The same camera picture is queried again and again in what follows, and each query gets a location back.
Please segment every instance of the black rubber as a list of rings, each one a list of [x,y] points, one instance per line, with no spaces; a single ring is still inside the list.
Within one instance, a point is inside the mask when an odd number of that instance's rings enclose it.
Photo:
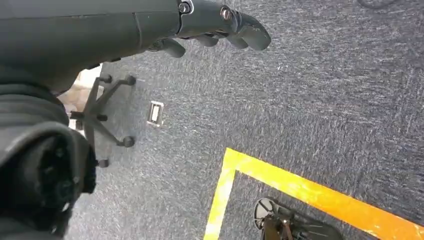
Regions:
[[[106,116],[104,114],[98,114],[97,120],[99,120],[100,122],[106,122],[108,120],[108,116]]]
[[[123,138],[123,146],[126,148],[131,148],[136,143],[136,140],[132,136],[126,136]]]
[[[108,74],[105,77],[101,77],[100,80],[105,84],[111,84],[112,83],[112,76]]]
[[[137,79],[134,76],[131,76],[131,75],[126,76],[125,80],[126,80],[126,84],[128,86],[133,86],[137,82]]]

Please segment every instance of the black cable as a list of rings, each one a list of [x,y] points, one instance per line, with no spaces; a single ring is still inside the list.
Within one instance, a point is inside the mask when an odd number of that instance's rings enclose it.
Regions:
[[[373,9],[373,10],[380,10],[380,9],[383,9],[385,7],[388,7],[389,5],[392,5],[396,2],[398,2],[399,0],[391,0],[389,2],[378,4],[378,5],[373,5],[373,4],[367,3],[367,2],[365,2],[365,0],[356,0],[356,1],[358,2],[359,5],[361,5],[364,8]]]

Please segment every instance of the small metal object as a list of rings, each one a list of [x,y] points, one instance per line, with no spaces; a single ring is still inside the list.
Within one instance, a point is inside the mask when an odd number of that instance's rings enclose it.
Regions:
[[[287,239],[288,240],[294,240],[292,230],[290,229],[289,222],[287,220],[282,221],[284,224],[285,232],[287,233]]]
[[[227,7],[227,6],[223,6],[221,8],[221,17],[225,20],[228,21],[232,18],[232,14],[231,14],[231,10]]]
[[[188,2],[182,2],[178,6],[178,10],[181,14],[188,14],[190,13],[190,4]]]
[[[164,104],[158,101],[150,102],[150,112],[148,114],[147,122],[149,124],[160,127],[162,124],[162,112],[164,111]]]

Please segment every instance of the robotic arm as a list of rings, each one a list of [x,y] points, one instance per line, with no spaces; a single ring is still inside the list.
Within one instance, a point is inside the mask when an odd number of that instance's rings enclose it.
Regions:
[[[271,42],[252,16],[206,0],[0,0],[0,84],[30,82],[53,94],[78,73],[144,51],[182,57],[175,38],[207,47]]]

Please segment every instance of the yellow tape line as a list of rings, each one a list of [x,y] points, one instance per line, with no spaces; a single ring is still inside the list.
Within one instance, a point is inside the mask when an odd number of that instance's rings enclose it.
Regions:
[[[236,170],[382,240],[424,240],[424,227],[227,148],[204,240],[218,240]]]

